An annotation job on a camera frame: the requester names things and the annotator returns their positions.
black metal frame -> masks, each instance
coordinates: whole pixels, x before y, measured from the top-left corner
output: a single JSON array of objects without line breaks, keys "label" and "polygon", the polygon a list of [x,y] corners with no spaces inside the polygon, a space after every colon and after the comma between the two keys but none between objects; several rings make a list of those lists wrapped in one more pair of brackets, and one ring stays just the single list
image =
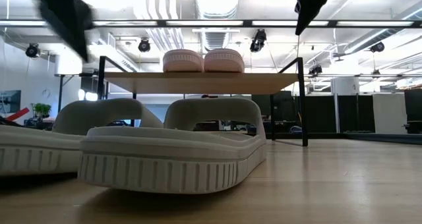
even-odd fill
[{"label": "black metal frame", "polygon": [[[301,126],[302,126],[302,144],[296,144],[289,142],[288,144],[300,145],[307,147],[308,146],[308,128],[307,128],[307,114],[306,114],[306,91],[305,91],[305,75],[303,72],[303,58],[298,57],[292,62],[287,64],[280,72],[283,73],[291,66],[296,65],[297,67],[297,79],[299,81],[299,114],[301,116]],[[274,118],[274,96],[270,95],[270,107],[271,107],[271,139],[274,141],[276,139],[275,133],[275,118]]]},{"label": "black metal frame", "polygon": [[64,77],[65,77],[65,75],[60,75],[59,105],[58,105],[57,112],[60,112],[60,110],[61,110],[61,98],[63,96],[63,79],[64,79]]},{"label": "black metal frame", "polygon": [[60,77],[60,87],[59,87],[59,105],[58,105],[58,112],[60,112],[61,110],[61,100],[63,97],[63,86],[69,81],[66,81],[65,83],[63,83],[63,79],[66,76],[79,76],[79,77],[94,77],[94,76],[98,76],[98,85],[97,85],[97,94],[98,94],[98,99],[107,99],[108,98],[108,88],[109,88],[109,83],[106,83],[106,88],[107,91],[104,95],[104,73],[106,70],[106,61],[111,63],[114,67],[117,67],[119,70],[121,70],[122,72],[128,72],[127,70],[125,70],[123,67],[120,67],[120,65],[118,65],[116,62],[114,62],[113,60],[111,60],[109,57],[107,56],[101,56],[100,57],[100,65],[98,66],[98,75],[96,73],[85,73],[82,72],[80,74],[56,74],[55,76],[59,76]]},{"label": "black metal frame", "polygon": [[120,67],[120,65],[118,65],[116,62],[111,60],[109,57],[100,56],[100,64],[98,65],[98,84],[97,84],[98,99],[103,99],[103,96],[104,96],[104,74],[106,72],[106,61],[111,63],[114,67],[117,67],[122,72],[128,72],[123,67]]}]

pipe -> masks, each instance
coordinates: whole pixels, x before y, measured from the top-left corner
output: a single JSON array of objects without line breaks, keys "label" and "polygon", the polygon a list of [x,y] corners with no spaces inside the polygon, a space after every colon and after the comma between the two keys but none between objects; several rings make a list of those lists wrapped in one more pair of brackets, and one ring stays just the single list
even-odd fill
[{"label": "pipe", "polygon": [[412,63],[414,61],[420,60],[421,56],[422,56],[422,52],[415,53],[413,55],[410,55],[408,57],[400,59],[399,61],[396,61],[394,63],[387,63],[387,64],[384,64],[384,65],[378,66],[376,68],[376,70],[388,70],[388,69],[392,69],[394,67],[398,67],[400,65],[403,65],[405,63]]},{"label": "pipe", "polygon": [[[166,0],[160,0],[160,3],[158,5],[158,12],[161,15],[161,18],[164,20],[168,20],[169,16],[167,14],[167,3]],[[174,28],[168,28],[167,31],[169,32],[169,35],[171,37],[171,39],[174,42],[174,45],[177,49],[181,49],[179,42],[177,41],[176,38],[176,33],[175,33],[175,29]]]},{"label": "pipe", "polygon": [[[412,6],[408,10],[402,12],[395,20],[421,20],[422,19],[422,1]],[[349,43],[344,47],[344,54],[349,55],[357,53],[363,49],[389,38],[404,30],[403,28],[388,28],[383,30],[372,30],[368,34],[360,37],[354,42]]]},{"label": "pipe", "polygon": [[[200,19],[234,19],[239,0],[195,0]],[[219,49],[227,46],[230,33],[203,33],[202,44],[205,49]]]},{"label": "pipe", "polygon": [[[169,12],[170,12],[171,19],[173,19],[173,20],[179,19],[179,16],[177,15],[177,10],[176,10],[176,0],[169,0]],[[185,48],[185,40],[183,39],[181,29],[176,28],[174,30],[176,32],[176,37],[177,37],[177,40],[179,41],[181,48],[184,49]]]},{"label": "pipe", "polygon": [[[159,19],[157,15],[157,10],[156,10],[156,0],[148,0],[148,12],[150,13],[150,16],[152,17],[152,19]],[[166,51],[171,50],[171,44],[170,44],[169,39],[167,38],[166,33],[164,32],[164,29],[158,28],[158,29],[155,29],[155,31],[157,31],[159,35],[158,38],[163,43],[163,47],[165,48],[165,50]]]}]

black object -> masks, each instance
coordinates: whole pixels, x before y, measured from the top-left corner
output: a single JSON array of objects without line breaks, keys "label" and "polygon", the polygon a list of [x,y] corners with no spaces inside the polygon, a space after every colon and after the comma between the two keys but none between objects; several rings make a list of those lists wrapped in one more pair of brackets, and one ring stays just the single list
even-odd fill
[{"label": "black object", "polygon": [[326,2],[327,0],[297,0],[295,6],[295,12],[299,15],[295,33],[297,36],[300,36],[308,27]]},{"label": "black object", "polygon": [[258,29],[255,37],[252,39],[251,52],[256,53],[261,51],[266,41],[266,34],[264,29]]},{"label": "black object", "polygon": [[82,12],[77,12],[75,0],[40,0],[38,9],[41,17],[51,25],[65,43],[87,61],[88,50],[82,25],[85,20],[81,20],[84,18],[82,15],[78,16],[78,13]]},{"label": "black object", "polygon": [[379,71],[379,69],[375,69],[375,70],[374,70],[371,74],[372,74],[372,75],[381,75],[381,72]]},{"label": "black object", "polygon": [[149,43],[149,39],[148,38],[142,38],[140,40],[138,49],[139,49],[139,51],[141,51],[143,53],[148,52],[151,49],[151,45]]},{"label": "black object", "polygon": [[75,11],[83,30],[94,28],[91,7],[82,0],[75,0]]},{"label": "black object", "polygon": [[322,73],[322,67],[320,65],[317,65],[315,67],[311,67],[309,69],[310,75],[317,75],[317,74],[320,74],[320,73]]},{"label": "black object", "polygon": [[338,96],[340,132],[375,132],[372,96]]},{"label": "black object", "polygon": [[306,104],[308,111],[308,132],[336,132],[334,96],[307,96]]},{"label": "black object", "polygon": [[59,105],[57,106],[57,113],[61,110],[61,98],[63,97],[63,79],[65,75],[60,75],[60,87],[59,87]]},{"label": "black object", "polygon": [[297,112],[290,91],[274,94],[274,118],[276,121],[297,121]]},{"label": "black object", "polygon": [[299,79],[299,112],[301,114],[302,146],[308,146],[308,125],[306,110],[305,77],[303,73],[303,58],[297,58],[297,77]]},{"label": "black object", "polygon": [[276,119],[274,118],[274,95],[270,96],[270,111],[271,111],[271,140],[275,140],[276,134]]},{"label": "black object", "polygon": [[252,95],[251,99],[253,102],[255,102],[259,106],[259,109],[261,110],[261,115],[271,114],[269,95]]},{"label": "black object", "polygon": [[[132,99],[136,99],[136,93],[132,93]],[[131,119],[131,126],[135,126],[135,120]]]},{"label": "black object", "polygon": [[193,129],[194,131],[219,131],[219,121],[204,121],[197,123]]},{"label": "black object", "polygon": [[129,126],[125,121],[113,121],[107,126]]},{"label": "black object", "polygon": [[346,139],[353,140],[422,145],[422,135],[420,134],[344,133],[343,135]]},{"label": "black object", "polygon": [[38,49],[38,44],[30,43],[29,47],[26,48],[25,55],[33,59],[38,58],[40,56],[40,49]]},{"label": "black object", "polygon": [[422,89],[404,91],[407,122],[422,121]]},{"label": "black object", "polygon": [[372,47],[369,48],[369,50],[373,53],[375,52],[383,52],[385,49],[385,45],[382,42],[379,42]]}]

light fixture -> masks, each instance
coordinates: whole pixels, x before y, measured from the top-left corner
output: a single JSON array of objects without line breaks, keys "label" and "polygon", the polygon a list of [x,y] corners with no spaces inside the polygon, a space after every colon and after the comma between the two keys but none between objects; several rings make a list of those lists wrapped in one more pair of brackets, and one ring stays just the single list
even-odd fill
[{"label": "light fixture", "polygon": [[148,38],[142,38],[140,40],[138,49],[142,53],[148,52],[151,49],[151,46],[150,46],[150,43],[149,43],[149,39]]},{"label": "light fixture", "polygon": [[37,43],[30,43],[29,47],[26,48],[25,55],[31,59],[36,59],[40,56],[40,49],[38,49]]},{"label": "light fixture", "polygon": [[296,26],[295,20],[254,20],[253,26]]},{"label": "light fixture", "polygon": [[411,26],[413,21],[385,20],[385,21],[339,21],[337,26]]},{"label": "light fixture", "polygon": [[169,20],[168,26],[241,26],[242,20]]},{"label": "light fixture", "polygon": [[157,26],[155,20],[95,20],[95,27],[137,27],[137,26]]},{"label": "light fixture", "polygon": [[255,37],[252,40],[251,43],[251,52],[257,53],[261,51],[261,49],[264,47],[264,43],[266,41],[266,33],[264,29],[258,29],[258,31],[255,34]]},{"label": "light fixture", "polygon": [[381,31],[377,32],[376,34],[373,34],[372,36],[370,36],[370,37],[366,38],[365,40],[362,40],[360,43],[356,44],[355,46],[353,46],[353,47],[351,47],[351,48],[349,48],[349,49],[346,49],[346,50],[344,51],[344,53],[345,53],[346,55],[347,55],[347,54],[350,54],[350,53],[353,53],[353,52],[354,52],[357,48],[361,47],[362,45],[364,45],[365,43],[367,43],[369,40],[371,40],[371,39],[373,39],[373,38],[375,38],[375,37],[377,37],[377,36],[379,36],[379,35],[383,34],[385,31],[387,31],[387,29],[383,29],[383,30],[381,30]]},{"label": "light fixture", "polygon": [[240,30],[201,28],[201,29],[192,29],[192,32],[193,33],[240,33]]},{"label": "light fixture", "polygon": [[43,20],[0,20],[0,27],[46,27]]},{"label": "light fixture", "polygon": [[[295,20],[254,20],[252,21],[253,26],[296,26],[297,21]],[[326,26],[328,25],[327,20],[314,20],[309,23],[309,26]]]},{"label": "light fixture", "polygon": [[85,91],[82,89],[79,89],[78,97],[79,97],[79,100],[85,100]]},{"label": "light fixture", "polygon": [[86,100],[88,100],[88,101],[97,101],[97,99],[98,99],[98,95],[97,95],[97,94],[95,94],[95,93],[92,93],[92,92],[87,92],[87,93],[85,94],[85,98],[86,98]]}]

white wall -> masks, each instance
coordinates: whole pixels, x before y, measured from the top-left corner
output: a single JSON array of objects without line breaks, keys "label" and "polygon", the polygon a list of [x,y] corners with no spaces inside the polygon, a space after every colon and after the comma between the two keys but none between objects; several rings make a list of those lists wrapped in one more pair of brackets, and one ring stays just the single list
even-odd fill
[{"label": "white wall", "polygon": [[[51,105],[51,116],[57,116],[59,78],[54,76],[55,64],[47,65],[45,59],[29,59],[23,50],[4,43],[0,38],[0,91],[21,90],[20,108],[30,109],[15,122],[23,124],[32,117],[31,103]],[[62,108],[78,99],[80,78],[73,78],[63,87]]]},{"label": "white wall", "polygon": [[404,94],[375,94],[375,132],[380,134],[407,134],[403,125],[407,123]]}]

